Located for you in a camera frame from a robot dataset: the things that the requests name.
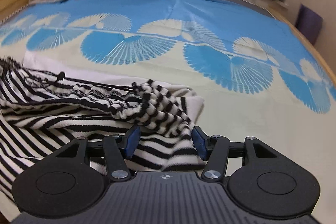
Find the black white striped garment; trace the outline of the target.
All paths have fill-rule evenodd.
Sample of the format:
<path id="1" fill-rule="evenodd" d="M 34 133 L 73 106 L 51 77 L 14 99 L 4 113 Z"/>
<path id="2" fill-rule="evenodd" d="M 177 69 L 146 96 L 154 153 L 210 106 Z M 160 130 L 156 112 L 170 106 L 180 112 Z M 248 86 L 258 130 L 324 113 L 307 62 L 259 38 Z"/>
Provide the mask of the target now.
<path id="1" fill-rule="evenodd" d="M 191 171 L 204 162 L 191 131 L 204 105 L 192 88 L 108 77 L 103 83 L 1 60 L 1 192 L 12 198 L 16 177 L 70 141 L 141 137 L 127 166 L 136 171 Z"/>

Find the blue white patterned bedspread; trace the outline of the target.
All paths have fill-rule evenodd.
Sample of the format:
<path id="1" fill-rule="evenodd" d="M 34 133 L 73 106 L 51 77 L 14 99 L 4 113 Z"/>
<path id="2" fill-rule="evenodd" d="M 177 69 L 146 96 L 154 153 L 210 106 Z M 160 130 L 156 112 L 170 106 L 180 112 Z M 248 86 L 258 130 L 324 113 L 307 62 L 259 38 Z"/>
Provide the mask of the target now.
<path id="1" fill-rule="evenodd" d="M 68 0 L 1 24 L 1 56 L 112 85 L 154 80 L 209 135 L 253 135 L 317 178 L 335 223 L 335 76 L 265 10 L 225 0 Z"/>

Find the wooden bed frame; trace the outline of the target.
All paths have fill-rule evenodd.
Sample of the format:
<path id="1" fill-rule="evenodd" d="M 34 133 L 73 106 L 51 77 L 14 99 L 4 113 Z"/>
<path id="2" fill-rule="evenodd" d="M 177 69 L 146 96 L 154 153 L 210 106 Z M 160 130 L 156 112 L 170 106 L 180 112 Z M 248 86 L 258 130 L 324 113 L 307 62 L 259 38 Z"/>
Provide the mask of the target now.
<path id="1" fill-rule="evenodd" d="M 301 32 L 293 24 L 291 24 L 290 21 L 288 21 L 284 16 L 282 16 L 279 12 L 276 10 L 269 8 L 267 9 L 268 12 L 277 20 L 280 20 L 284 23 L 286 23 L 293 34 L 298 38 L 298 40 L 301 42 L 301 44 L 313 55 L 313 57 L 316 59 L 316 61 L 321 65 L 321 67 L 325 70 L 333 84 L 336 84 L 336 77 L 334 72 L 331 70 L 327 62 L 323 59 L 323 57 L 320 55 L 320 53 L 313 47 L 313 45 L 309 42 L 309 40 L 303 36 Z"/>

